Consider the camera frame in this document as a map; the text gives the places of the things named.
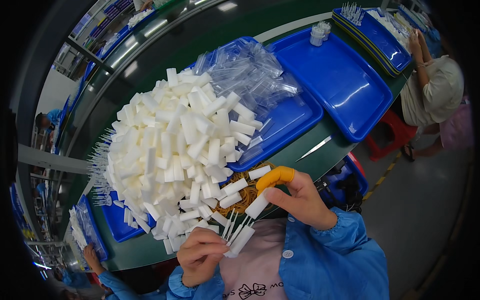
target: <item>person's back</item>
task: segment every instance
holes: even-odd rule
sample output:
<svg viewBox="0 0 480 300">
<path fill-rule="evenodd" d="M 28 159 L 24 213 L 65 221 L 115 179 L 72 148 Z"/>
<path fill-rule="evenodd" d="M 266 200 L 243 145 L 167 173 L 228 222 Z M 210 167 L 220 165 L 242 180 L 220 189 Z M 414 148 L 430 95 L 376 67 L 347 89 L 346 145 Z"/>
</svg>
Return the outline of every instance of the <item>person's back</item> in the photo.
<svg viewBox="0 0 480 300">
<path fill-rule="evenodd" d="M 464 80 L 459 65 L 447 55 L 426 64 L 429 83 L 419 88 L 417 74 L 401 90 L 405 122 L 426 126 L 448 119 L 462 101 Z"/>
</svg>

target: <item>sandal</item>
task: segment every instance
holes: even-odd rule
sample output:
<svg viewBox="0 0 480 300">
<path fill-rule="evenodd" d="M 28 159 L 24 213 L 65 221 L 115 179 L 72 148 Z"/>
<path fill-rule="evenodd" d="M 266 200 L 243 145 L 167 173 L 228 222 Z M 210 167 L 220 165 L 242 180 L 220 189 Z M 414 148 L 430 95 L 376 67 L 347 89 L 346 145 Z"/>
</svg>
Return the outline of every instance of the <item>sandal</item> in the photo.
<svg viewBox="0 0 480 300">
<path fill-rule="evenodd" d="M 409 149 L 410 153 L 407 153 L 405 151 L 405 146 Z M 406 145 L 403 145 L 400 148 L 400 151 L 402 152 L 403 156 L 405 156 L 407 158 L 407 160 L 411 163 L 415 161 L 415 159 L 413 158 L 413 151 L 412 150 L 413 150 L 413 146 L 410 143 L 408 143 Z"/>
</svg>

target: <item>metal scissors blade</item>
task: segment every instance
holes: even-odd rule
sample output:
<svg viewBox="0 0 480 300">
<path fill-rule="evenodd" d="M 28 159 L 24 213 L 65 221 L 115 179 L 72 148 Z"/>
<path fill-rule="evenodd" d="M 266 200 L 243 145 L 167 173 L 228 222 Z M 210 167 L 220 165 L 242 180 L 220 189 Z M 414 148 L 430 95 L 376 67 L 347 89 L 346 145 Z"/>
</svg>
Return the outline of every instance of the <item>metal scissors blade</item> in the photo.
<svg viewBox="0 0 480 300">
<path fill-rule="evenodd" d="M 313 147 L 312 149 L 310 149 L 307 153 L 305 153 L 304 155 L 302 155 L 302 157 L 300 157 L 299 159 L 297 159 L 295 162 L 301 160 L 302 158 L 305 158 L 307 157 L 308 155 L 312 154 L 313 152 L 317 151 L 321 146 L 325 145 L 328 141 L 330 141 L 333 137 L 335 136 L 335 133 L 327 136 L 323 141 L 319 142 L 315 147 Z"/>
</svg>

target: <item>red plastic stool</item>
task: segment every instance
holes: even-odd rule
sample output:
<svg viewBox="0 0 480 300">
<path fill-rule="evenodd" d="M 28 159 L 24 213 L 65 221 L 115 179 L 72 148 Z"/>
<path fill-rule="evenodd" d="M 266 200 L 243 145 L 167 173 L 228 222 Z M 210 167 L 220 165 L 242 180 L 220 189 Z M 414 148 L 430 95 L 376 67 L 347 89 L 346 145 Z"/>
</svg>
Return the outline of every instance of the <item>red plastic stool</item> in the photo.
<svg viewBox="0 0 480 300">
<path fill-rule="evenodd" d="M 386 123 L 393 131 L 394 140 L 387 147 L 380 149 L 370 134 L 365 138 L 365 142 L 370 148 L 370 160 L 377 161 L 385 157 L 392 151 L 399 149 L 401 146 L 408 143 L 417 133 L 416 126 L 406 125 L 400 118 L 391 110 L 387 112 L 380 119 L 379 123 Z"/>
</svg>

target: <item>bow graphic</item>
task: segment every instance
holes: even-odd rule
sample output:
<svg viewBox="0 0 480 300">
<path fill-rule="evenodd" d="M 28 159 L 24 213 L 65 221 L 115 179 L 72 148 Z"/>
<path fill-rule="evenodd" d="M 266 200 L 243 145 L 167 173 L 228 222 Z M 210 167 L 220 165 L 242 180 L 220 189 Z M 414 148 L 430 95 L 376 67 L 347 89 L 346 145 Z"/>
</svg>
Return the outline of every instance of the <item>bow graphic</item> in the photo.
<svg viewBox="0 0 480 300">
<path fill-rule="evenodd" d="M 265 288 L 264 284 L 253 284 L 253 289 L 250 289 L 246 284 L 243 284 L 241 288 L 239 288 L 239 296 L 242 300 L 247 299 L 251 295 L 263 296 L 265 295 Z"/>
</svg>

